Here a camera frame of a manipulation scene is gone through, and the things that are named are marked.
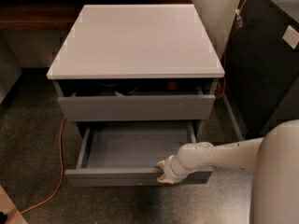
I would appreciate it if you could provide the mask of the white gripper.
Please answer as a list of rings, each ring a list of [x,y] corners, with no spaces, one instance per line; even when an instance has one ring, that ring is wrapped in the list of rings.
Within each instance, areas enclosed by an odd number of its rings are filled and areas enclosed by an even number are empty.
[[[159,183],[174,184],[181,182],[188,176],[188,170],[182,166],[177,155],[168,157],[165,161],[158,161],[156,166],[164,168],[164,176],[157,178]]]

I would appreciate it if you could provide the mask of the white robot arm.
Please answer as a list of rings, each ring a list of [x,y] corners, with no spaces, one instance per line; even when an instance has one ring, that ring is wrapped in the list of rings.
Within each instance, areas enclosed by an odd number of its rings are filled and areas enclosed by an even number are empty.
[[[266,136],[220,146],[188,143],[158,161],[160,183],[176,184],[205,168],[253,173],[250,224],[299,224],[299,120],[279,124]]]

